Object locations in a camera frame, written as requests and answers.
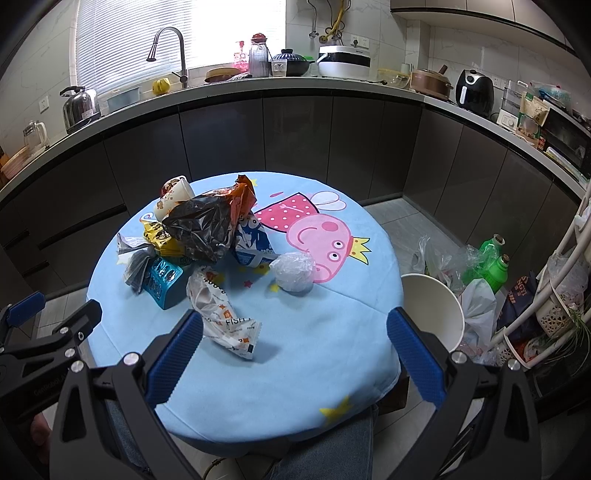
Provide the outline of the brown cooking pot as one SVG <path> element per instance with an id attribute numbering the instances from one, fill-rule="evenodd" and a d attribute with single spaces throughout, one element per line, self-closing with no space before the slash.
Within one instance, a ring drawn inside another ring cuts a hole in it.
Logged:
<path id="1" fill-rule="evenodd" d="M 411 73 L 410 87 L 416 92 L 438 98 L 443 101 L 450 100 L 450 94 L 453 90 L 445 73 L 448 66 L 444 64 L 438 71 L 428 69 L 415 69 Z"/>

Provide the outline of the white rice cooker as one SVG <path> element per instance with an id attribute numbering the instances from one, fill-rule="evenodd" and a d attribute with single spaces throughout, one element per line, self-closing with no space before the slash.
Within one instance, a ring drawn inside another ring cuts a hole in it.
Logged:
<path id="1" fill-rule="evenodd" d="M 370 55 L 353 47 L 321 46 L 315 63 L 322 77 L 355 80 L 368 80 L 370 77 Z"/>

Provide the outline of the teal snack box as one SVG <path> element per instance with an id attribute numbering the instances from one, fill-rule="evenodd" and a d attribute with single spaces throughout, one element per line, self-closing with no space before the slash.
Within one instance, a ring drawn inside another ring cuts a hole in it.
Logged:
<path id="1" fill-rule="evenodd" d="M 188 268 L 157 257 L 148 261 L 142 287 L 155 303 L 167 310 L 186 297 Z"/>

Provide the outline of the silver green foil wrapper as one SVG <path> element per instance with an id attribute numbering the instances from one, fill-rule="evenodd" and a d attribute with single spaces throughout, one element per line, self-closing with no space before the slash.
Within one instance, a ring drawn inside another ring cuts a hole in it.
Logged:
<path id="1" fill-rule="evenodd" d="M 117 263 L 125 266 L 124 283 L 135 294 L 143 289 L 148 266 L 156 256 L 154 247 L 143 237 L 116 234 Z"/>

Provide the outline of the clear plastic ball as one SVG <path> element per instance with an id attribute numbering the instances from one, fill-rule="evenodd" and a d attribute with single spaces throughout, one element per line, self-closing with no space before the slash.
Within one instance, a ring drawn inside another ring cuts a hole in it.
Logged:
<path id="1" fill-rule="evenodd" d="M 276 284 L 288 293 L 301 294 L 311 289 L 315 280 L 315 261 L 306 252 L 287 252 L 270 263 Z"/>

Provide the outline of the white trash bin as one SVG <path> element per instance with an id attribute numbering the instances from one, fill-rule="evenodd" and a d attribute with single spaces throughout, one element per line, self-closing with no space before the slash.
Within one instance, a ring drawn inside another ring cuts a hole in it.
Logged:
<path id="1" fill-rule="evenodd" d="M 448 352 L 456 350 L 465 332 L 465 317 L 455 294 L 424 274 L 402 276 L 404 309 L 417 327 L 435 335 Z"/>

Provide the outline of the yellow snack wrapper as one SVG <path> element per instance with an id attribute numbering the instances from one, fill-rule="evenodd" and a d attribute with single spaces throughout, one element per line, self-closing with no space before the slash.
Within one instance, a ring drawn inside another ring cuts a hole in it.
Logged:
<path id="1" fill-rule="evenodd" d="M 151 244 L 159 256 L 180 258 L 184 255 L 184 247 L 165 230 L 160 222 L 142 219 L 140 223 L 143 226 L 144 239 Z"/>

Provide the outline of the green plastic bottle back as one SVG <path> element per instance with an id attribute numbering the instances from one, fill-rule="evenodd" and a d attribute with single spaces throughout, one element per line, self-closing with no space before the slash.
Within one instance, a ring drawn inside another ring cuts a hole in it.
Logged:
<path id="1" fill-rule="evenodd" d="M 483 278 L 485 272 L 501 255 L 504 245 L 505 239 L 498 233 L 494 234 L 491 239 L 484 241 L 471 266 L 462 275 L 463 283 L 469 285 L 474 279 Z"/>

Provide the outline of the blue white penguin bag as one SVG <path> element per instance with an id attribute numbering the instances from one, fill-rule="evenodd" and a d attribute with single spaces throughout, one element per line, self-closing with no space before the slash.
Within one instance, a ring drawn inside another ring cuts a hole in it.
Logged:
<path id="1" fill-rule="evenodd" d="M 263 224 L 252 212 L 236 225 L 233 255 L 240 265 L 250 268 L 270 264 L 277 257 Z"/>

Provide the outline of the black air fryer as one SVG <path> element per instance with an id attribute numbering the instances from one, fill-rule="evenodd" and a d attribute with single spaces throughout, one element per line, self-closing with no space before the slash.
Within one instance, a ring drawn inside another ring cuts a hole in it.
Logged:
<path id="1" fill-rule="evenodd" d="M 456 103 L 463 109 L 488 118 L 494 105 L 493 81 L 474 69 L 465 69 L 459 76 Z"/>

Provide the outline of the clear bag with green beans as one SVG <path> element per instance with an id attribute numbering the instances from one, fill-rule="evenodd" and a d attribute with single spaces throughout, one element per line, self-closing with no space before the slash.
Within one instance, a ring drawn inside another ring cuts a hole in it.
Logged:
<path id="1" fill-rule="evenodd" d="M 461 247 L 454 254 L 443 253 L 429 236 L 424 235 L 419 239 L 410 271 L 435 278 L 455 294 L 460 294 L 466 288 L 463 276 L 479 264 L 481 257 L 481 252 L 471 245 Z"/>

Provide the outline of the green plastic bottle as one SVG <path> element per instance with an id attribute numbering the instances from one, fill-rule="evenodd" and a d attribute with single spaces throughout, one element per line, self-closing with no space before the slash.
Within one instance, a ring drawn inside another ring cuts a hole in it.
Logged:
<path id="1" fill-rule="evenodd" d="M 494 294 L 496 294 L 508 280 L 509 263 L 510 257 L 507 254 L 501 254 L 481 269 L 481 277 L 488 283 Z"/>
<path id="2" fill-rule="evenodd" d="M 494 234 L 491 239 L 484 241 L 471 266 L 462 275 L 463 283 L 469 285 L 474 279 L 483 278 L 485 272 L 501 255 L 504 245 L 505 239 L 498 233 Z"/>

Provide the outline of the orange black snack bag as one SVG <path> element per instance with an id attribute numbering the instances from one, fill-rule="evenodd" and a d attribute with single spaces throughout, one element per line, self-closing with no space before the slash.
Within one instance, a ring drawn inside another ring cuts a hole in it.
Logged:
<path id="1" fill-rule="evenodd" d="M 230 187 L 197 195 L 174 207 L 163 219 L 166 232 L 194 261 L 216 263 L 230 250 L 240 220 L 256 203 L 252 181 L 238 175 Z"/>

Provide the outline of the dark ceramic pot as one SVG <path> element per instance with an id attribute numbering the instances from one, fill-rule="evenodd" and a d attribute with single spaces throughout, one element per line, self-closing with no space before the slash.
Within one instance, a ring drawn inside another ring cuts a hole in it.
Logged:
<path id="1" fill-rule="evenodd" d="M 293 49 L 283 49 L 271 60 L 271 74 L 276 77 L 301 77 L 310 66 L 311 60 L 294 53 Z"/>

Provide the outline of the white fish snack wrapper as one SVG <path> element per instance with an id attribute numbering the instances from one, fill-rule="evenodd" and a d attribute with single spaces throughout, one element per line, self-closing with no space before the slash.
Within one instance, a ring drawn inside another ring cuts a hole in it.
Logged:
<path id="1" fill-rule="evenodd" d="M 252 360 L 262 324 L 242 318 L 231 307 L 228 295 L 211 282 L 204 271 L 194 271 L 187 280 L 186 295 L 204 321 L 204 336 L 230 353 Z"/>

